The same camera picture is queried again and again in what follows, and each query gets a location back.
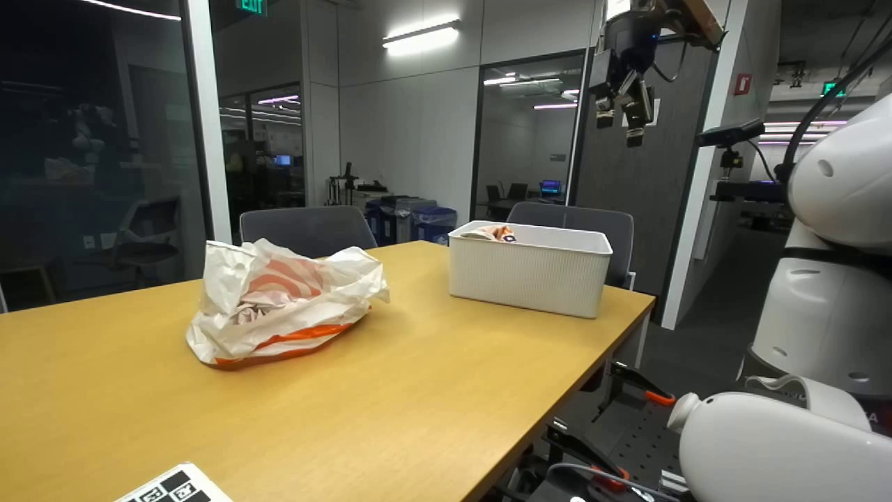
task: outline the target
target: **glass wall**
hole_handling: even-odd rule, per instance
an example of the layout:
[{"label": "glass wall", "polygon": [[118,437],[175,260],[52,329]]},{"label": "glass wall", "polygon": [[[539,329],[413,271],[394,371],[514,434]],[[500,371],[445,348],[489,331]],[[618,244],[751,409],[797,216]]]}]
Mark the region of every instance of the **glass wall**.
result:
[{"label": "glass wall", "polygon": [[583,51],[480,69],[475,216],[504,219],[515,200],[565,200]]},{"label": "glass wall", "polygon": [[263,13],[213,3],[227,186],[235,237],[247,209],[303,205],[302,3]]},{"label": "glass wall", "polygon": [[0,285],[10,308],[200,272],[207,194],[179,0],[0,17]]}]

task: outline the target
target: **white container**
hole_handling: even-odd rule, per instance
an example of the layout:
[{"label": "white container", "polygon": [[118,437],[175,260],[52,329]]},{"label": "white container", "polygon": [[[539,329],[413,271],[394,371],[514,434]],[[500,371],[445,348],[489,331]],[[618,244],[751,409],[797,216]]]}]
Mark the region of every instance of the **white container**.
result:
[{"label": "white container", "polygon": [[[494,243],[507,226],[514,243]],[[613,249],[601,232],[472,219],[448,235],[448,292],[596,317]]]}]

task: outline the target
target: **white plastic bag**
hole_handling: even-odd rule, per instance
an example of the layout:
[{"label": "white plastic bag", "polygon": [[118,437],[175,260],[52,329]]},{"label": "white plastic bag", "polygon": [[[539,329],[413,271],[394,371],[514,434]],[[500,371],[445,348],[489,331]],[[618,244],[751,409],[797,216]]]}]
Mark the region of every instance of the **white plastic bag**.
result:
[{"label": "white plastic bag", "polygon": [[306,260],[268,240],[207,243],[204,303],[187,342],[207,364],[314,352],[388,295],[383,265],[363,249]]}]

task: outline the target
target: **desk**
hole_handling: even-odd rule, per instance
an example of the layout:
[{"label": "desk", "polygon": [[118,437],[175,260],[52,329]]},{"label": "desk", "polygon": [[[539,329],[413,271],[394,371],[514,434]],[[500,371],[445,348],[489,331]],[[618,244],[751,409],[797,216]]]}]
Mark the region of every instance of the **desk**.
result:
[{"label": "desk", "polygon": [[445,249],[373,253],[390,303],[242,371],[187,348],[199,281],[0,314],[0,498],[115,498],[182,460],[240,502],[463,498],[653,307],[613,286],[599,320],[463,300]]}]

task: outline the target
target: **exit sign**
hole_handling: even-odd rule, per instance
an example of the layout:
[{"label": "exit sign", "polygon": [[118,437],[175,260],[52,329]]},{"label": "exit sign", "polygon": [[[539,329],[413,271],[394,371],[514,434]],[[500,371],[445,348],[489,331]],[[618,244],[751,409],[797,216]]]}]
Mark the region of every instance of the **exit sign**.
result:
[{"label": "exit sign", "polygon": [[826,81],[826,84],[819,84],[819,98],[826,98],[826,94],[831,94],[831,88],[834,85],[838,85],[837,81]]},{"label": "exit sign", "polygon": [[268,13],[268,0],[235,0],[235,5],[238,5],[240,11],[247,11],[252,17]]}]

